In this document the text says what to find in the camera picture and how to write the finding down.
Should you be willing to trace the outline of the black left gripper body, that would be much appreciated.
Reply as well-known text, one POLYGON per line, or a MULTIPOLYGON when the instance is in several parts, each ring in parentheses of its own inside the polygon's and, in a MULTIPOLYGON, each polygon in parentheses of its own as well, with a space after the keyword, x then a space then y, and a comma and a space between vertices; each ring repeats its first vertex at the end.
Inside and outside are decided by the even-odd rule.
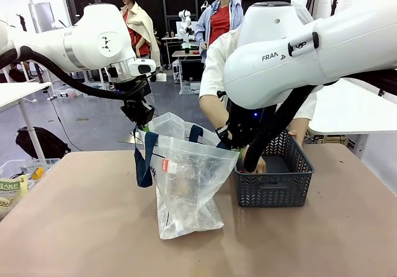
POLYGON ((154 107, 144 101, 124 101, 120 109, 136 125, 146 125, 154 115, 154 107))

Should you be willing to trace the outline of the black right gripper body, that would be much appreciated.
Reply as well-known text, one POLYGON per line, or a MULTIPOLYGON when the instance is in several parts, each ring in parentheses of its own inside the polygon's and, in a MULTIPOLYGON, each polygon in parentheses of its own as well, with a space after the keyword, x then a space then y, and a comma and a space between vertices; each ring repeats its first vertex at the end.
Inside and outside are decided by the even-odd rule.
POLYGON ((226 122, 228 148, 244 148, 249 145, 260 126, 264 109, 245 109, 232 101, 227 103, 229 119, 226 122))

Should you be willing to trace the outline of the person's right hand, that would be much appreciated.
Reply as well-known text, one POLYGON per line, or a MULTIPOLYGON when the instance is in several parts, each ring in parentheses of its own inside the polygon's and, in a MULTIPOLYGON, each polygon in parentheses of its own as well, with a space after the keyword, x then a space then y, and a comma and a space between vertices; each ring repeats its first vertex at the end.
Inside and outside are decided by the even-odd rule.
POLYGON ((267 173, 266 162, 265 162, 265 160, 262 157, 259 158, 254 173, 255 174, 259 174, 259 175, 267 173))

